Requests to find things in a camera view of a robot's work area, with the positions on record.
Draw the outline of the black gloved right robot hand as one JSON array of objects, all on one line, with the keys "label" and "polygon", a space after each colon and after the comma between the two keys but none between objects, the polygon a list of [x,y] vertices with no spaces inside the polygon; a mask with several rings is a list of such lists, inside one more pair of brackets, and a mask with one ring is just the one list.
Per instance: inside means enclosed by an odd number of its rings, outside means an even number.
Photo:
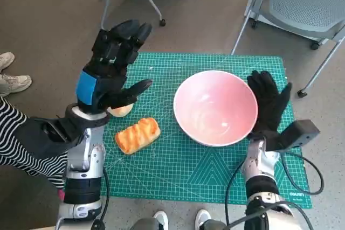
[{"label": "black gloved right robot hand", "polygon": [[291,96],[292,84],[278,91],[272,75],[268,71],[253,71],[247,77],[247,83],[253,91],[258,104],[258,117],[249,138],[276,137],[282,114]]}]

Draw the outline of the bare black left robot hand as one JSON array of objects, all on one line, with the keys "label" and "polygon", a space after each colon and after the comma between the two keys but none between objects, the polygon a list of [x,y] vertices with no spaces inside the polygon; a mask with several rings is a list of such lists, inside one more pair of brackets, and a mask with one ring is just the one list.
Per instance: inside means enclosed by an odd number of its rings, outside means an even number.
[{"label": "bare black left robot hand", "polygon": [[101,29],[92,47],[91,60],[83,68],[76,88],[79,108],[90,114],[135,103],[153,83],[144,79],[125,88],[127,67],[139,56],[139,49],[150,35],[152,26],[127,20],[110,30]]}]

